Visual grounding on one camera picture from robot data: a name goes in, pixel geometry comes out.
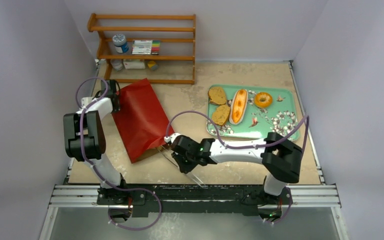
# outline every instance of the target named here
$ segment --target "floor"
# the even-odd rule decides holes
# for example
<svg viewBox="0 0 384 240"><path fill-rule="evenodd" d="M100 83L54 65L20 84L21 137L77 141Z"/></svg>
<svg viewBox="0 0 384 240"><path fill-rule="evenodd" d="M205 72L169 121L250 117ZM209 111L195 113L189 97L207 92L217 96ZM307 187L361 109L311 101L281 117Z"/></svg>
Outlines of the floor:
<svg viewBox="0 0 384 240"><path fill-rule="evenodd" d="M103 77L105 63L102 64L99 76ZM143 70L123 70L111 74L129 75L125 78L153 79L191 79L190 64L162 64L155 72ZM244 86L261 86L268 88L284 88L294 95L297 117L300 120L302 113L294 87L289 65L287 63L196 63L196 83L183 84L153 84L152 87L170 119L178 112L195 110L202 113L207 111L207 91L214 84L232 84ZM122 139L118 133L112 116L108 115L102 120L106 137L106 154L114 167L122 173L127 183L141 184L193 184L194 182L172 165L161 153L154 154L140 162L132 164L127 156ZM202 138L209 138L205 126L206 120L198 114L184 114L176 118L172 124L174 130L200 142ZM300 138L296 141L299 146L303 144L304 128L300 129ZM300 180L298 184L319 185L320 179L316 168L313 149L307 140L307 148L301 163ZM268 173L262 165L246 162L227 162L218 165L198 166L192 171L205 184L262 184ZM90 168L83 163L74 161L69 183L98 183Z"/></svg>

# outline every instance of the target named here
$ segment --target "paper bag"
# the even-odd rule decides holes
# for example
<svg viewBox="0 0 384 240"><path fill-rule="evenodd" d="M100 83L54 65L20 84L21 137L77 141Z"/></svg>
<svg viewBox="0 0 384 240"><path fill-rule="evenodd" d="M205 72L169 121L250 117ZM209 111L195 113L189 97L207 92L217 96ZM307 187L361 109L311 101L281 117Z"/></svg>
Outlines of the paper bag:
<svg viewBox="0 0 384 240"><path fill-rule="evenodd" d="M120 111L112 114L132 163L149 149L166 144L169 119L148 79L123 87L119 92ZM169 135L174 130L170 127Z"/></svg>

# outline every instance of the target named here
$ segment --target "bread slice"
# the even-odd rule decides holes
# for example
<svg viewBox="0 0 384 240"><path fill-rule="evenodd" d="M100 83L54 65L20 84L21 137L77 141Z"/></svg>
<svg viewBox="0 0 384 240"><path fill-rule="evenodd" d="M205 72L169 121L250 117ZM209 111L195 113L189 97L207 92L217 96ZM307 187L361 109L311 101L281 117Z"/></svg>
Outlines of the bread slice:
<svg viewBox="0 0 384 240"><path fill-rule="evenodd" d="M228 102L225 90L221 86L213 86L208 90L209 103L224 105Z"/></svg>
<svg viewBox="0 0 384 240"><path fill-rule="evenodd" d="M231 113L231 108L228 105L220 105L211 115L211 119L215 124L219 126L224 126L229 119L229 115Z"/></svg>

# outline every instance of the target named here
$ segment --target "black base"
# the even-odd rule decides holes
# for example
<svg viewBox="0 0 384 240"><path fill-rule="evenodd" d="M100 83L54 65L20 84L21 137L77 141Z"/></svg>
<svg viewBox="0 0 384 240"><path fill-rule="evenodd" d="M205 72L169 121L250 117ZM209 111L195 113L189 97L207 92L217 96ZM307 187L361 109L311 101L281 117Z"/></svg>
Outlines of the black base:
<svg viewBox="0 0 384 240"><path fill-rule="evenodd" d="M240 213L244 216L276 218L280 217L280 212L258 209L258 206L278 205L280 198L284 205L290 201L286 189L280 196L272 196L264 193L263 185L257 184L211 184L205 188L195 184L128 184L128 188L145 188L155 192L161 200L164 213ZM159 211L157 200L145 191L106 191L111 191L111 194L107 194L110 197L98 197L98 205L127 205L131 197L134 206L132 217L145 218L148 213Z"/></svg>

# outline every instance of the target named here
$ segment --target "green tray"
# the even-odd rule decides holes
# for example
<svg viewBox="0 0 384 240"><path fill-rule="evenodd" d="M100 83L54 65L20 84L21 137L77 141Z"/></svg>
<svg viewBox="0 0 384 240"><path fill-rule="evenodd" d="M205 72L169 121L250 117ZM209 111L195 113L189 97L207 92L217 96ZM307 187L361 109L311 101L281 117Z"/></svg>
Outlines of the green tray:
<svg viewBox="0 0 384 240"><path fill-rule="evenodd" d="M227 105L229 106L236 91L239 89L248 91L248 103L242 122L233 125L228 120L224 126L217 126L221 136L260 139L266 138L267 133L271 132L286 136L298 124L294 97L287 89L223 84L212 85L211 87L222 87L224 89ZM259 108L254 105L254 96L260 92L269 93L273 97L272 104L267 108ZM218 106L209 102L207 115L211 117ZM258 123L252 126L254 118ZM206 129L211 135L216 136L216 130L210 121L207 121ZM289 140L296 141L299 137L300 133L295 132Z"/></svg>

